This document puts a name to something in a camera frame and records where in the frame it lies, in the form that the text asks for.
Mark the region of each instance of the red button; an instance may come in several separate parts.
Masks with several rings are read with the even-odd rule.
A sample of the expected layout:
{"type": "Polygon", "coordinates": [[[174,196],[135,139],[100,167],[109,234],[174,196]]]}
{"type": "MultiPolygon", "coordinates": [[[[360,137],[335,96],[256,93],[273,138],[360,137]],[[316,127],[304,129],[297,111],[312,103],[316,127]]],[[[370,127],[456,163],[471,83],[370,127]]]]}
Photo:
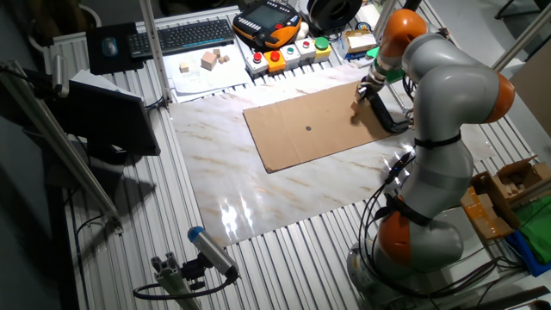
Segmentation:
{"type": "Polygon", "coordinates": [[[253,57],[254,57],[254,61],[256,63],[259,63],[260,60],[262,60],[262,54],[261,53],[255,53],[255,55],[253,57]]]}
{"type": "Polygon", "coordinates": [[[272,52],[270,55],[269,55],[269,58],[274,61],[274,62],[277,62],[279,61],[279,53],[278,52],[272,52]]]}

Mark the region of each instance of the orange controller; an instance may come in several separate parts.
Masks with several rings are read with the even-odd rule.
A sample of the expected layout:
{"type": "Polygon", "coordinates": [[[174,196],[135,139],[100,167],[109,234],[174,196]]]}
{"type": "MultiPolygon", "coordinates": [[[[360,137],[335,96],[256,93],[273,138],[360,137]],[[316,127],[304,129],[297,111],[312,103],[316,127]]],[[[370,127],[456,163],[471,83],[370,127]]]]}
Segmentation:
{"type": "Polygon", "coordinates": [[[233,18],[233,29],[252,47],[278,49],[297,35],[302,19],[291,7],[273,1],[258,1],[233,18]]]}

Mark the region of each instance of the white marble board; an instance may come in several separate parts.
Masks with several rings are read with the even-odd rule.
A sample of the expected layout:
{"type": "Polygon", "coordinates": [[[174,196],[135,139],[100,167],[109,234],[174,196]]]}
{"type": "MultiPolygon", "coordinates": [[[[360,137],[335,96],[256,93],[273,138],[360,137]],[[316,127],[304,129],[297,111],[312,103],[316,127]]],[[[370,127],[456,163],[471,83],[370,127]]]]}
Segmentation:
{"type": "MultiPolygon", "coordinates": [[[[286,170],[265,171],[243,110],[355,82],[366,70],[341,65],[170,106],[203,224],[222,246],[369,198],[388,163],[412,149],[409,131],[286,170]]],[[[401,113],[388,88],[380,95],[391,113],[401,113]]],[[[461,130],[475,160],[495,155],[480,127],[461,130]]]]}

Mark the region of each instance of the cardboard sheet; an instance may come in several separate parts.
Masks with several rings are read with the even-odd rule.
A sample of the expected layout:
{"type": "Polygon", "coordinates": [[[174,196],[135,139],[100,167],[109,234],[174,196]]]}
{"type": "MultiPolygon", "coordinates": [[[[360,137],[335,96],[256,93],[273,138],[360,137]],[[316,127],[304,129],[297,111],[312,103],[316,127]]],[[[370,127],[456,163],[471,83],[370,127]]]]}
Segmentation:
{"type": "Polygon", "coordinates": [[[243,112],[268,173],[386,138],[366,106],[351,121],[357,82],[243,112]]]}

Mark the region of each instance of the cardboard box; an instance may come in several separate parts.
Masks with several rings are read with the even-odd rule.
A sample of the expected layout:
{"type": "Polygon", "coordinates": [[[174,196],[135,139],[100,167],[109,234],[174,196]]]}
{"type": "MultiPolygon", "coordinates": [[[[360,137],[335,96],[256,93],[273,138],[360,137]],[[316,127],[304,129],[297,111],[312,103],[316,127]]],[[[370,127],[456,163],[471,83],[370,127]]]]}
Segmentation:
{"type": "Polygon", "coordinates": [[[469,187],[461,198],[461,206],[480,239],[488,241],[513,233],[514,229],[502,217],[507,217],[516,227],[520,226],[520,223],[501,192],[493,184],[490,175],[487,172],[479,174],[473,178],[471,184],[473,186],[469,187]]]}
{"type": "Polygon", "coordinates": [[[513,209],[549,195],[551,170],[545,163],[530,164],[534,158],[508,164],[493,177],[482,172],[471,180],[461,206],[483,241],[513,233],[520,227],[513,209]]]}
{"type": "Polygon", "coordinates": [[[510,228],[516,230],[520,227],[518,217],[511,210],[509,202],[495,182],[494,177],[490,176],[488,172],[482,172],[473,177],[471,185],[477,195],[488,194],[488,197],[492,200],[493,210],[496,215],[502,218],[510,228]]]}
{"type": "Polygon", "coordinates": [[[531,188],[543,184],[551,178],[551,170],[546,163],[531,164],[536,156],[508,164],[501,168],[492,181],[503,197],[510,203],[529,196],[531,188]]]}
{"type": "Polygon", "coordinates": [[[268,173],[390,136],[366,104],[351,119],[357,82],[243,111],[268,173]]]}
{"type": "Polygon", "coordinates": [[[365,52],[377,47],[377,41],[367,29],[350,30],[343,33],[335,48],[344,59],[365,57],[365,52]]]}
{"type": "Polygon", "coordinates": [[[474,230],[483,241],[502,238],[513,233],[513,229],[493,210],[493,203],[486,193],[477,194],[474,186],[468,188],[461,198],[461,206],[473,224],[474,230]]]}

